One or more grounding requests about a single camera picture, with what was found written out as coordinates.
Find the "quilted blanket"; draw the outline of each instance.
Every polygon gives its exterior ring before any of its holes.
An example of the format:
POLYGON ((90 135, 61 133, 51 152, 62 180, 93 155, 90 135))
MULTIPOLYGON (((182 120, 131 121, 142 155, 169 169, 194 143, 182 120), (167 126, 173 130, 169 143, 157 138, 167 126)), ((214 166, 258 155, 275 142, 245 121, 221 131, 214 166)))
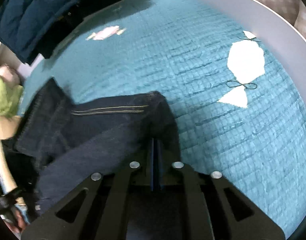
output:
POLYGON ((249 41, 239 24, 209 6, 123 0, 96 13, 32 72, 19 113, 51 76, 75 103, 160 91, 176 116, 184 162, 207 174, 221 171, 286 237, 306 215, 303 100, 262 42, 249 41), (228 64, 233 47, 249 58, 245 47, 233 46, 245 40, 262 62, 251 79, 228 64))

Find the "silver rivet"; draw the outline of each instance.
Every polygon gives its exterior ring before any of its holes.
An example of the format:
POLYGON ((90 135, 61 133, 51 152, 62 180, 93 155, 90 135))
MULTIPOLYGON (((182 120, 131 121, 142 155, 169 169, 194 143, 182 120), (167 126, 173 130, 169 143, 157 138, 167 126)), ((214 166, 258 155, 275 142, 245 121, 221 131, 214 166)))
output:
POLYGON ((95 180, 95 181, 99 180, 101 177, 102 177, 102 175, 101 175, 100 173, 98 173, 98 172, 93 173, 93 174, 91 175, 91 179, 92 179, 92 180, 95 180))
POLYGON ((172 163, 172 166, 173 166, 173 168, 181 169, 181 168, 184 167, 184 163, 182 163, 182 162, 174 162, 174 163, 172 163))
POLYGON ((140 166, 140 163, 138 163, 138 162, 131 162, 130 163, 130 167, 132 168, 132 169, 136 169, 136 168, 138 168, 140 166))
POLYGON ((213 179, 219 179, 219 178, 222 177, 222 173, 221 173, 220 171, 213 171, 213 172, 211 173, 211 177, 212 177, 213 179))

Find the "dark denim jeans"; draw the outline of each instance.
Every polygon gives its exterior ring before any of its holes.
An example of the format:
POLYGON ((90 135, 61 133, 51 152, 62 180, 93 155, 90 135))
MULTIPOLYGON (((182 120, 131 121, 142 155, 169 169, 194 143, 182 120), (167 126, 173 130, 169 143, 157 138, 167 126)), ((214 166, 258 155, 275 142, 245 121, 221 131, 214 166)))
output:
POLYGON ((177 125, 159 92, 74 105, 50 79, 2 144, 16 183, 35 191, 43 213, 93 172, 117 171, 151 138, 180 159, 177 125))

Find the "blue bed sheet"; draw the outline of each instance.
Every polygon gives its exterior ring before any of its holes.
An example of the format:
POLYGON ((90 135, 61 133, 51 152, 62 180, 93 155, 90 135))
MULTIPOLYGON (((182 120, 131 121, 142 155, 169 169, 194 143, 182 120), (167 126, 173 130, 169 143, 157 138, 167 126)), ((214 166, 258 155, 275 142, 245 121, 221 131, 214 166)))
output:
POLYGON ((248 107, 217 102, 235 78, 227 58, 240 38, 240 25, 196 0, 121 1, 37 66, 19 113, 51 76, 75 103, 158 90, 176 116, 183 161, 203 173, 221 171, 288 237, 306 215, 306 109, 263 43, 265 74, 247 90, 248 107), (115 25, 126 30, 87 40, 115 25))

